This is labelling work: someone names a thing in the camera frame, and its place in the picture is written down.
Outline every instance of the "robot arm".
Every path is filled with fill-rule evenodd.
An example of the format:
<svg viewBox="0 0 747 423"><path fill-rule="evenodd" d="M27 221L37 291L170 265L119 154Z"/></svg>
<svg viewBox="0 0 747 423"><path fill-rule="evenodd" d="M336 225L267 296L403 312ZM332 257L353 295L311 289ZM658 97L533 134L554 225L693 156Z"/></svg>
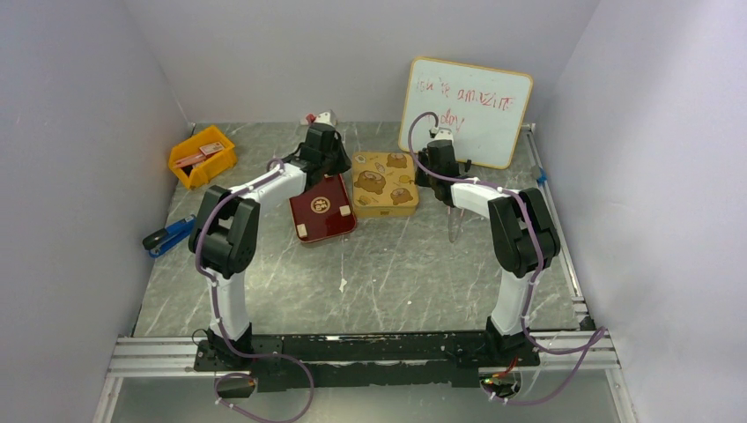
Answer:
<svg viewBox="0 0 747 423"><path fill-rule="evenodd" d="M298 150L277 160L282 163L276 163L266 174L230 189L212 186L205 192L189 237L189 250L196 251L201 233L206 232L200 262L216 279L214 282L206 278L208 286L217 288L210 290L213 318L208 338L222 337L215 319L217 304L226 334L234 341L234 346L251 352L251 320L244 301L244 271L256 252L259 218L278 204L311 189L324 175L341 174L350 168L351 162L335 129L336 124L331 111L316 116ZM218 203L238 191L245 192L225 203L206 227ZM228 219L233 219L230 226L221 225L221 220Z"/></svg>
<svg viewBox="0 0 747 423"><path fill-rule="evenodd" d="M537 267L537 256L526 224L516 200L496 189L477 185L477 178L461 174L454 154L454 137L451 130L431 130L433 141L418 154L418 161L436 174L463 180L448 182L430 176L421 169L416 173L416 183L428 186L444 204L467 209L490 220L493 248L502 268L500 289L495 308L488 322L488 332L499 337L521 336L521 312L527 298L531 272ZM512 190L518 193L529 210L532 226L544 255L543 268L560 252L560 239L552 224L550 213L538 189Z"/></svg>

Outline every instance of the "black metal base plate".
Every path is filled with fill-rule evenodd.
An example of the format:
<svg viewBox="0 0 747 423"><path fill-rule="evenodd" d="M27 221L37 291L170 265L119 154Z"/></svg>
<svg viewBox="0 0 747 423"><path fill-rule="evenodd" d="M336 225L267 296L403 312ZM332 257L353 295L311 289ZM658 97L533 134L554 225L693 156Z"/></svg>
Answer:
<svg viewBox="0 0 747 423"><path fill-rule="evenodd" d="M485 332L408 332L365 335L254 335L255 353L285 353L307 364L318 387L353 387L447 383L474 387L479 367L538 366L531 345L497 354L487 347ZM195 371L247 371L262 392L308 386L302 369L289 360L254 360L226 365L208 341L200 342Z"/></svg>

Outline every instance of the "cartoon print box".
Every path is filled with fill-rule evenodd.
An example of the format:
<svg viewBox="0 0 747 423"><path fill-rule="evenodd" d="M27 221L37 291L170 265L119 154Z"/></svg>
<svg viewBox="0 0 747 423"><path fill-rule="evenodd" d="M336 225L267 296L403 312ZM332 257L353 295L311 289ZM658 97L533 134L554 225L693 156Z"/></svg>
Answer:
<svg viewBox="0 0 747 423"><path fill-rule="evenodd" d="M418 205L415 164L400 152L355 152L352 204L359 218L410 216Z"/></svg>

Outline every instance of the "white wall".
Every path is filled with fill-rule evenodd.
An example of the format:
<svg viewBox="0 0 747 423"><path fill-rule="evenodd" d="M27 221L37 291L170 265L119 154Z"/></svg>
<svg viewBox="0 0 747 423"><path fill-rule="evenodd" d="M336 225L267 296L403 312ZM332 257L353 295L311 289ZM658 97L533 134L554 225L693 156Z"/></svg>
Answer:
<svg viewBox="0 0 747 423"><path fill-rule="evenodd" d="M527 72L533 122L599 0L126 0L194 122L399 121L410 63Z"/></svg>
<svg viewBox="0 0 747 423"><path fill-rule="evenodd" d="M121 1L0 5L0 420L91 421L187 125Z"/></svg>
<svg viewBox="0 0 747 423"><path fill-rule="evenodd" d="M747 4L602 1L540 115L581 287L644 422L744 421Z"/></svg>

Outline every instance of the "yellow plastic box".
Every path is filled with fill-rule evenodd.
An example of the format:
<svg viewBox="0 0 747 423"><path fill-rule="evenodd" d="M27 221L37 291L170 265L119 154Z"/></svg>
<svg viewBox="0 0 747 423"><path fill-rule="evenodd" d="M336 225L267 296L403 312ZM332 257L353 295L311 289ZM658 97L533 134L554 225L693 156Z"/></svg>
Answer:
<svg viewBox="0 0 747 423"><path fill-rule="evenodd" d="M193 168L189 174L174 165L176 160L199 153L200 147L203 145L216 142L223 145L223 150L210 156L202 165ZM168 158L168 168L174 172L185 187L189 189L197 188L208 183L229 167L233 167L239 161L233 148L233 143L223 135L223 132L215 125L211 125L172 148L171 155Z"/></svg>

